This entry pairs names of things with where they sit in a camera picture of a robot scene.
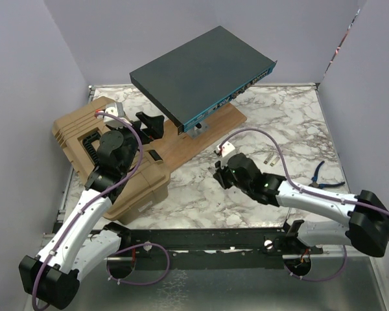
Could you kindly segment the dark grey network switch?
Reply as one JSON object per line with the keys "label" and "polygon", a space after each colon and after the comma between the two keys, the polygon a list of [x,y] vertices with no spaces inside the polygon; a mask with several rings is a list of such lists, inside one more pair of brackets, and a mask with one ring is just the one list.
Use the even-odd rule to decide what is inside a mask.
{"label": "dark grey network switch", "polygon": [[184,133],[268,76],[276,62],[222,26],[130,72],[130,80]]}

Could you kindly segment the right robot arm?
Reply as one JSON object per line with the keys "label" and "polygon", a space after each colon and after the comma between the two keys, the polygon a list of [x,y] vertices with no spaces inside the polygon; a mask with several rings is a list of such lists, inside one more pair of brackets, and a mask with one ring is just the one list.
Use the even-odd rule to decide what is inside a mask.
{"label": "right robot arm", "polygon": [[317,244],[348,245],[371,256],[383,257],[389,243],[389,211],[368,190],[341,194],[309,186],[293,186],[286,177],[262,173],[244,154],[226,156],[215,163],[213,177],[223,189],[237,187],[252,200],[275,207],[300,209],[325,217],[304,222],[285,237],[291,253]]}

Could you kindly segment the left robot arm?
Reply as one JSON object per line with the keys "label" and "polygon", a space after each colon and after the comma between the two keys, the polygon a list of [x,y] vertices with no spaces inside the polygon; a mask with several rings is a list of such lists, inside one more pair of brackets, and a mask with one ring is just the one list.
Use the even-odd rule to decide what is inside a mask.
{"label": "left robot arm", "polygon": [[130,239],[121,233],[103,229],[91,242],[88,235],[102,215],[119,198],[128,181],[136,176],[143,162],[143,147],[163,137],[164,117],[137,113],[138,120],[128,121],[124,113],[111,108],[96,111],[109,128],[104,134],[84,138],[84,146],[99,147],[92,159],[95,167],[85,189],[66,222],[35,257],[25,256],[19,263],[24,291],[30,294],[33,310],[53,306],[66,308],[78,292],[81,281],[107,256],[124,255]]}

